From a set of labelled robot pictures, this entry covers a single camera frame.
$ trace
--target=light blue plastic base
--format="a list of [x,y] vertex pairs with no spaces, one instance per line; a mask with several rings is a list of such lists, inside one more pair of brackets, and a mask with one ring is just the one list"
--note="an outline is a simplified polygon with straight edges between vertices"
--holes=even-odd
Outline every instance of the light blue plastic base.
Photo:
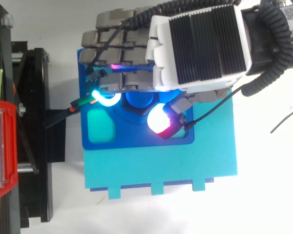
[[[215,103],[194,105],[194,118]],[[163,193],[163,182],[192,180],[194,191],[205,190],[205,178],[237,174],[232,101],[199,122],[190,145],[109,150],[84,150],[86,188],[108,188],[109,198],[120,198],[121,186],[151,183],[153,195]]]

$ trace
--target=metal rod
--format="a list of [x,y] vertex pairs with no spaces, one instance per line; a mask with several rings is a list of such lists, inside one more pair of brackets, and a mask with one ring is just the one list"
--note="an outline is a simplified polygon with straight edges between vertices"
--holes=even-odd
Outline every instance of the metal rod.
[[30,173],[34,172],[31,164],[28,163],[18,163],[18,173]]
[[12,53],[12,63],[21,62],[22,57],[23,57],[23,53]]

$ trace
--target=red plastic part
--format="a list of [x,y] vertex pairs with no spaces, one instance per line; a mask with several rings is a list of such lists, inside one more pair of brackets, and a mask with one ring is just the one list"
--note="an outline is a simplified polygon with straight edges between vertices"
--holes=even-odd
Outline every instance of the red plastic part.
[[18,163],[16,145],[16,107],[0,101],[3,113],[3,141],[4,141],[4,174],[6,183],[0,189],[0,197],[11,191],[18,183]]

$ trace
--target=glowing led light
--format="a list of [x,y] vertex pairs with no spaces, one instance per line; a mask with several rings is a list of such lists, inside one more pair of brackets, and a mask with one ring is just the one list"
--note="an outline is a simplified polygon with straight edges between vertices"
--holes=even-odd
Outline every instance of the glowing led light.
[[111,68],[112,69],[120,69],[120,68],[122,68],[122,66],[121,65],[117,65],[117,64],[111,64]]
[[101,105],[114,106],[121,99],[121,94],[115,94],[112,98],[103,97],[97,90],[93,90],[91,94]]
[[163,111],[165,104],[157,104],[148,114],[147,124],[155,133],[161,133],[170,126],[170,119]]

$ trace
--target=screw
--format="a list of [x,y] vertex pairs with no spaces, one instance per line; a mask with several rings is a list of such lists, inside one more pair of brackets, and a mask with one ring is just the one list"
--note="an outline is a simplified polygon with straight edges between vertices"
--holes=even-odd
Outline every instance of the screw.
[[50,62],[50,55],[49,54],[44,54],[43,61],[47,62],[47,63]]
[[13,28],[14,25],[14,20],[13,20],[13,16],[11,14],[5,14],[2,18],[2,26],[6,27],[8,29]]
[[26,108],[24,107],[23,103],[20,103],[18,107],[19,116],[23,117],[25,112],[26,112]]

